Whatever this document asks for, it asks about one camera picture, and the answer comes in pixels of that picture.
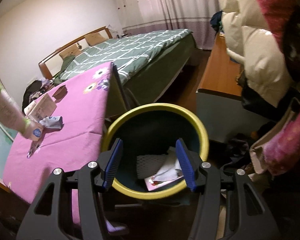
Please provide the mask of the pink strawberry box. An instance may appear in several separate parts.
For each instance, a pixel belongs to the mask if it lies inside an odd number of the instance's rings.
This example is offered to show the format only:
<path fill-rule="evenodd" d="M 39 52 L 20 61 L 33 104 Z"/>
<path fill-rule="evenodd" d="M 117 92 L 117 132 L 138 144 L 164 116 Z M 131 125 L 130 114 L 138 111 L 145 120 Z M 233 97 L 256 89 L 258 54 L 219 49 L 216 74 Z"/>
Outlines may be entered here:
<path fill-rule="evenodd" d="M 153 175 L 144 179 L 146 188 L 148 191 L 158 191 L 163 190 L 164 187 L 172 186 L 173 183 L 178 183 L 183 179 L 183 175 L 181 173 L 176 174 L 163 174 Z"/>

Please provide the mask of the grey blue wrapper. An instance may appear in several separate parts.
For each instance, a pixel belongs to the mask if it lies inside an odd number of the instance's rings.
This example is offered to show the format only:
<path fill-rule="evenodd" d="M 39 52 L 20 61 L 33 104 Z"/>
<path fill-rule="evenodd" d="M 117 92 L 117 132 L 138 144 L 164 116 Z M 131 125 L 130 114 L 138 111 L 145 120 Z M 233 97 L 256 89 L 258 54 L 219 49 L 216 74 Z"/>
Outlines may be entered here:
<path fill-rule="evenodd" d="M 63 118 L 61 116 L 49 116 L 39 121 L 47 129 L 60 130 L 63 128 Z"/>

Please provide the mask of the white tissue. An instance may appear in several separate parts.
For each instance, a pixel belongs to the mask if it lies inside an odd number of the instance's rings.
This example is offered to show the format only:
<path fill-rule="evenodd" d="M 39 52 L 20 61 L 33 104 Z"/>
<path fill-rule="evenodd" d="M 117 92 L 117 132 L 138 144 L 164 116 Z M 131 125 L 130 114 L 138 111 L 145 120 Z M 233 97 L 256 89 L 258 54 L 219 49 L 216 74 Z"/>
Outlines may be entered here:
<path fill-rule="evenodd" d="M 167 158 L 164 164 L 152 177 L 152 180 L 159 183 L 163 183 L 166 181 L 175 181 L 179 178 L 183 178 L 181 166 L 179 164 L 175 148 L 170 147 L 167 152 Z"/>

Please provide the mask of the white printed carton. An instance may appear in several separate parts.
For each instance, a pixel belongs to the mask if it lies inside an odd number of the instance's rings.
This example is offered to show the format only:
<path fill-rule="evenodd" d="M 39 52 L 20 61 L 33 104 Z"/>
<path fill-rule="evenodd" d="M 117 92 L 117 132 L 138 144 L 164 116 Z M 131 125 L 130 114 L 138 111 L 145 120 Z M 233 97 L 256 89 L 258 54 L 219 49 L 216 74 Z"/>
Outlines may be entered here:
<path fill-rule="evenodd" d="M 39 122 L 45 117 L 50 117 L 56 110 L 57 105 L 49 96 L 49 94 L 44 94 L 37 100 L 32 101 L 25 109 L 25 115 L 27 118 Z"/>

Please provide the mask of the green white paper cup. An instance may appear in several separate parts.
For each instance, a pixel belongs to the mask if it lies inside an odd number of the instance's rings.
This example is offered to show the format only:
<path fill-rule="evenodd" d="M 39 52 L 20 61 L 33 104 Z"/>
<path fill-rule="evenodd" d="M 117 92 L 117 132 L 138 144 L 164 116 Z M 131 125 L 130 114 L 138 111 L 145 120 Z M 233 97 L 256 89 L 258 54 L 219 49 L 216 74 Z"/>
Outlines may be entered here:
<path fill-rule="evenodd" d="M 43 126 L 27 118 L 18 108 L 17 103 L 8 95 L 0 83 L 0 122 L 7 128 L 18 131 L 24 138 L 38 141 L 43 133 Z"/>

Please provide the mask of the red fuzzy garment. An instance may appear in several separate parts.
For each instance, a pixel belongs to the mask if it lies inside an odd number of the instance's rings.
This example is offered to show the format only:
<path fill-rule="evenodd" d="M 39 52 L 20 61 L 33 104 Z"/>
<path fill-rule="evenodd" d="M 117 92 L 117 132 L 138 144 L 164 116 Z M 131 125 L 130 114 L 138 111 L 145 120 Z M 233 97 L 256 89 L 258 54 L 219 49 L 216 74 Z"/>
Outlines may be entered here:
<path fill-rule="evenodd" d="M 257 0 L 283 53 L 283 94 L 276 124 L 250 148 L 257 174 L 286 173 L 300 159 L 300 0 Z"/>

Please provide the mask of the pink floral tablecloth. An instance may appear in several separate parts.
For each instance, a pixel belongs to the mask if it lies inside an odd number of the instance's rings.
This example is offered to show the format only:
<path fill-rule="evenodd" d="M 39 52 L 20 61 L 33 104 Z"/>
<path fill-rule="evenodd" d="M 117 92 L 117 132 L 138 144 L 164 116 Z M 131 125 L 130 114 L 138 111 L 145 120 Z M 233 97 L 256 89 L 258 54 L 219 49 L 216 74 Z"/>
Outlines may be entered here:
<path fill-rule="evenodd" d="M 18 197 L 32 203 L 55 168 L 80 169 L 98 158 L 103 135 L 113 63 L 106 62 L 62 83 L 67 94 L 53 115 L 63 128 L 47 132 L 31 157 L 31 141 L 17 134 L 8 154 L 3 182 Z"/>

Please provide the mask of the brown plastic tray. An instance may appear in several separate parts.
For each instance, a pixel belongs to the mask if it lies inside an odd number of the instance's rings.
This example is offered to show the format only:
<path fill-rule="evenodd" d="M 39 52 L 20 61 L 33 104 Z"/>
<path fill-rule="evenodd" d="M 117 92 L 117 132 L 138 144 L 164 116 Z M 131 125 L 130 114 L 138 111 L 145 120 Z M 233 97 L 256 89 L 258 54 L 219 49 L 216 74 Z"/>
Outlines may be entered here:
<path fill-rule="evenodd" d="M 67 92 L 68 92 L 68 90 L 66 88 L 66 85 L 62 85 L 54 92 L 52 97 L 56 100 L 62 100 L 62 98 L 64 98 L 65 95 L 67 94 Z"/>

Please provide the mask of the wooden side desk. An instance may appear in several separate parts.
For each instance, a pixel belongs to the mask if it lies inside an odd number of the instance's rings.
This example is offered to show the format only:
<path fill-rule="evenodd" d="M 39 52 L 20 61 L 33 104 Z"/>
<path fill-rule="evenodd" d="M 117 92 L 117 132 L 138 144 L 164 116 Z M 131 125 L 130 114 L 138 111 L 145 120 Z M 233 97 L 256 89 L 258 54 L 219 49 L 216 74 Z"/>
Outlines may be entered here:
<path fill-rule="evenodd" d="M 217 34 L 196 91 L 196 113 L 211 140 L 225 142 L 238 133 L 250 135 L 267 123 L 242 107 L 242 88 L 236 83 L 239 69 L 226 53 L 225 39 Z"/>

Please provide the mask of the wooden bed with headboard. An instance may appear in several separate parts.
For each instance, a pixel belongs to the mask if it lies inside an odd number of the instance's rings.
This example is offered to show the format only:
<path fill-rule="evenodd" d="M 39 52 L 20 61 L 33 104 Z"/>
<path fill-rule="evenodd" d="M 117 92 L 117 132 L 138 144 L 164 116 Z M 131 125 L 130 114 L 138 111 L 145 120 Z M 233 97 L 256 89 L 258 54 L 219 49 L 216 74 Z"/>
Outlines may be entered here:
<path fill-rule="evenodd" d="M 43 77 L 59 84 L 103 63 L 112 63 L 115 84 L 106 110 L 106 117 L 111 119 L 160 99 L 195 48 L 190 29 L 113 38 L 109 28 L 101 27 L 56 49 L 38 66 Z"/>

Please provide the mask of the left brown pillow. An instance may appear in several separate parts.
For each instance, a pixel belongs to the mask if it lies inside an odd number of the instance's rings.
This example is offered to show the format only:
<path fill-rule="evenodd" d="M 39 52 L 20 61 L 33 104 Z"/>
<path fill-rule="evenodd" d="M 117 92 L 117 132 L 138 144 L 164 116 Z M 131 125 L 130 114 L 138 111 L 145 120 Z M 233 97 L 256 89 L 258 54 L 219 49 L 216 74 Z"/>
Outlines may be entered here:
<path fill-rule="evenodd" d="M 78 46 L 76 44 L 73 44 L 71 46 L 69 46 L 68 48 L 66 48 L 65 50 L 61 51 L 59 53 L 59 56 L 62 59 L 65 59 L 66 57 L 69 56 L 78 56 L 82 53 L 82 51 L 78 48 Z"/>

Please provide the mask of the brown pillow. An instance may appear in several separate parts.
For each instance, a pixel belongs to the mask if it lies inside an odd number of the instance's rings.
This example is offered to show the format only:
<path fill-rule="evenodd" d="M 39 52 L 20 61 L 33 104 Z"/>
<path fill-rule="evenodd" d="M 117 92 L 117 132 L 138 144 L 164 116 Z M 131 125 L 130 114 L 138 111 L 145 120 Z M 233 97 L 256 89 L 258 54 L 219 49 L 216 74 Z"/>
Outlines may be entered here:
<path fill-rule="evenodd" d="M 108 40 L 107 38 L 103 37 L 100 33 L 90 33 L 85 35 L 84 38 L 91 47 L 97 44 L 101 44 L 102 42 Z"/>
<path fill-rule="evenodd" d="M 59 56 L 62 59 L 65 59 L 66 57 L 69 56 L 78 56 L 82 53 L 82 51 L 78 48 L 78 46 L 76 44 L 73 44 L 71 46 L 69 46 L 68 48 L 66 48 L 65 50 L 61 51 L 59 53 Z"/>

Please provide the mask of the cream puffer jacket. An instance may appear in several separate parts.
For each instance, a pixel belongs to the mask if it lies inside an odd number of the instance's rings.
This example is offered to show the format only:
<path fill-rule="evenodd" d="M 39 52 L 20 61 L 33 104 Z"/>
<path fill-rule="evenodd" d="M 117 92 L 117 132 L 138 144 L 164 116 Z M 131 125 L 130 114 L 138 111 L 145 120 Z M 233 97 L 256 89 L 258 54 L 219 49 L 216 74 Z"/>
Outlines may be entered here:
<path fill-rule="evenodd" d="M 244 67 L 248 87 L 277 107 L 291 77 L 257 0 L 219 0 L 227 54 Z"/>

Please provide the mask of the pink striped curtain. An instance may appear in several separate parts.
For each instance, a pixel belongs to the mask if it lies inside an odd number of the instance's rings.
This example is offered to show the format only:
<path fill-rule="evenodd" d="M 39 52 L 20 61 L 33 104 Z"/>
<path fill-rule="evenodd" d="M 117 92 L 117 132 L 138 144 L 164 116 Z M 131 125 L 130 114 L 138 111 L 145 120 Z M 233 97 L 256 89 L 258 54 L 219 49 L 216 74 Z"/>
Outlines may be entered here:
<path fill-rule="evenodd" d="M 197 47 L 211 49 L 215 31 L 210 20 L 218 0 L 116 0 L 122 30 L 127 34 L 190 29 Z"/>

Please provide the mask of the clothes heap by curtain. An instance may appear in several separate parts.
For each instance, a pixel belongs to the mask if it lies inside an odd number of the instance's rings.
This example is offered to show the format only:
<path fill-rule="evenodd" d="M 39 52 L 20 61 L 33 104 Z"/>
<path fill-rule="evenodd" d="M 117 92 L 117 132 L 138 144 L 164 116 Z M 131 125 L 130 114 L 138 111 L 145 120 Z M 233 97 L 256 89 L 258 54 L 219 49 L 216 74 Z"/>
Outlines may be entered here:
<path fill-rule="evenodd" d="M 210 25 L 215 32 L 222 30 L 222 10 L 216 12 L 210 20 Z"/>

